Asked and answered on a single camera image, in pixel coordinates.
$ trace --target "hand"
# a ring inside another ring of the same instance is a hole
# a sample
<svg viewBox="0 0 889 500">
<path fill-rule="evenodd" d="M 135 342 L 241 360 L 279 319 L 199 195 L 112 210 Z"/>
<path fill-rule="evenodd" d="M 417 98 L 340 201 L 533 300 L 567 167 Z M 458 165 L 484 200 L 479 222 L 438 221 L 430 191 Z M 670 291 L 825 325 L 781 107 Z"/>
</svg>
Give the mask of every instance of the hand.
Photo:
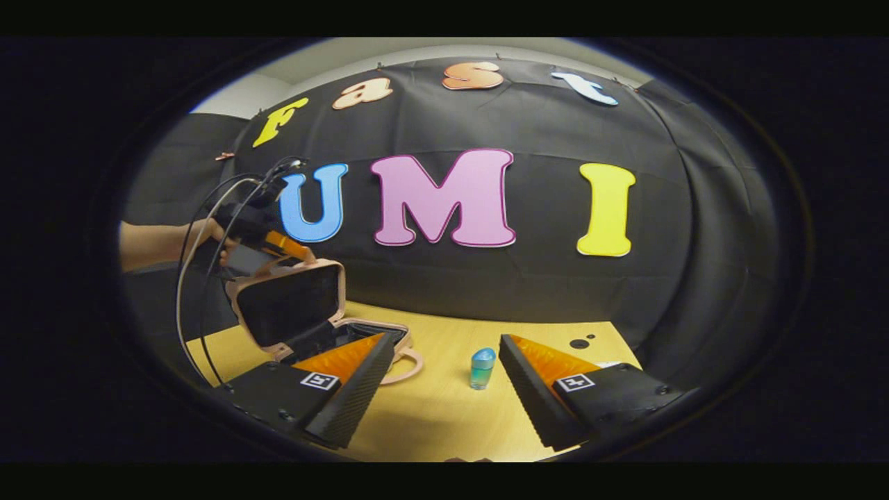
<svg viewBox="0 0 889 500">
<path fill-rule="evenodd" d="M 197 235 L 199 235 L 201 233 L 201 230 L 204 228 L 204 226 L 206 226 L 207 229 L 204 231 L 204 235 L 202 235 L 201 240 L 197 241 Z M 188 230 L 188 225 L 186 224 L 184 226 L 180 226 L 180 229 L 182 230 L 182 235 L 184 237 L 185 231 Z M 188 242 L 186 243 L 186 246 L 185 246 L 185 255 L 188 255 L 188 253 L 191 252 L 191 247 L 195 244 L 196 241 L 197 241 L 198 246 L 201 246 L 208 239 L 210 239 L 210 237 L 213 237 L 213 239 L 215 239 L 216 241 L 221 241 L 223 234 L 225 234 L 225 228 L 220 226 L 220 224 L 218 222 L 216 222 L 216 220 L 214 220 L 214 219 L 201 219 L 200 221 L 195 221 L 194 225 L 192 225 L 192 227 L 191 227 L 191 232 L 189 232 L 189 234 L 188 234 Z M 237 245 L 238 245 L 238 241 L 236 239 L 226 238 L 225 247 L 223 248 L 222 252 L 220 253 L 220 265 L 221 266 L 228 265 L 228 253 L 231 252 L 231 250 L 233 248 L 235 248 L 235 246 L 237 246 Z M 181 251 L 181 248 L 177 249 L 177 252 L 176 252 L 177 259 L 179 258 L 180 251 Z"/>
</svg>

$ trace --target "blue letter u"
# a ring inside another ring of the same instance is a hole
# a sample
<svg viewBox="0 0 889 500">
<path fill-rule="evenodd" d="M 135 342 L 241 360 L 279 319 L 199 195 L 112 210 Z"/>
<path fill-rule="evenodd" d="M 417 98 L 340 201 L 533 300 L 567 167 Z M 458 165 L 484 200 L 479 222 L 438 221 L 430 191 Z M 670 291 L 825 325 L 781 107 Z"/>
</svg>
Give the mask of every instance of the blue letter u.
<svg viewBox="0 0 889 500">
<path fill-rule="evenodd" d="M 324 215 L 315 223 L 306 222 L 302 216 L 300 187 L 306 181 L 301 173 L 284 178 L 287 187 L 281 192 L 281 220 L 291 238 L 304 243 L 317 243 L 330 239 L 342 226 L 342 188 L 340 177 L 348 172 L 348 165 L 336 163 L 315 170 L 315 179 L 321 183 L 321 203 Z"/>
</svg>

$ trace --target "letter m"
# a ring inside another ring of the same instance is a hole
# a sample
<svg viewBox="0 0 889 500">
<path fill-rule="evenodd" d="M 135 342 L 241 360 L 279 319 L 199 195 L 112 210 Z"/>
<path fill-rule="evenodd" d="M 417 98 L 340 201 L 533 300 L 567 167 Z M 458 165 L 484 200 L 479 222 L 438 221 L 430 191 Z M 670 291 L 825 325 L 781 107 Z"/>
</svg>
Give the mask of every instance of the letter m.
<svg viewBox="0 0 889 500">
<path fill-rule="evenodd" d="M 464 151 L 441 186 L 437 186 L 416 158 L 388 157 L 371 165 L 380 177 L 382 228 L 374 239 L 387 246 L 410 245 L 416 234 L 407 228 L 411 212 L 423 236 L 437 243 L 451 215 L 460 207 L 460 226 L 451 238 L 463 246 L 507 246 L 516 232 L 506 223 L 503 178 L 512 163 L 503 149 Z"/>
</svg>

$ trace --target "wooden table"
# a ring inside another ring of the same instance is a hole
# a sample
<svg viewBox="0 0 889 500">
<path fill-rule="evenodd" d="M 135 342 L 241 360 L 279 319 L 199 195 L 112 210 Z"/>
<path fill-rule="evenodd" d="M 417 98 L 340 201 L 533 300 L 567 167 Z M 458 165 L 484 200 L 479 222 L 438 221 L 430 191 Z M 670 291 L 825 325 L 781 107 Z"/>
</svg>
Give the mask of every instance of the wooden table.
<svg viewBox="0 0 889 500">
<path fill-rule="evenodd" d="M 609 322 L 536 324 L 453 319 L 348 302 L 346 317 L 407 325 L 413 348 L 425 358 L 416 376 L 381 386 L 347 449 L 336 453 L 366 462 L 443 462 L 459 457 L 472 462 L 531 462 L 555 455 L 540 439 L 509 378 L 498 361 L 484 391 L 469 387 L 472 354 L 485 347 L 500 350 L 504 334 L 523 336 L 592 363 L 624 362 L 641 368 L 632 350 Z M 590 346 L 578 350 L 574 339 Z M 241 328 L 206 338 L 223 380 L 241 375 L 270 357 Z M 188 343 L 195 362 L 215 382 L 198 340 Z M 397 362 L 391 375 L 412 367 Z"/>
</svg>

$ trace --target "bag handle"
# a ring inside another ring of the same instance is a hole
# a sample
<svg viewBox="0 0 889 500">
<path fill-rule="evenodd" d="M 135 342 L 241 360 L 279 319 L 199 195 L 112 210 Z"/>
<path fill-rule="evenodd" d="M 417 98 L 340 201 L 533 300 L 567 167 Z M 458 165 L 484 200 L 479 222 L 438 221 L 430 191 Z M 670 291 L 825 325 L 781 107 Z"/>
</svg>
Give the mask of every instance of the bag handle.
<svg viewBox="0 0 889 500">
<path fill-rule="evenodd" d="M 393 376 L 388 376 L 388 377 L 384 378 L 382 380 L 382 382 L 380 382 L 380 385 L 389 385 L 391 383 L 401 382 L 406 378 L 410 378 L 414 375 L 417 375 L 417 373 L 419 373 L 420 370 L 423 369 L 423 356 L 420 353 L 418 353 L 417 351 L 408 347 L 408 348 L 402 349 L 400 354 L 402 356 L 406 356 L 410 359 L 413 359 L 413 363 L 414 363 L 413 368 L 411 368 L 411 371 L 409 371 L 405 374 L 393 375 Z"/>
</svg>

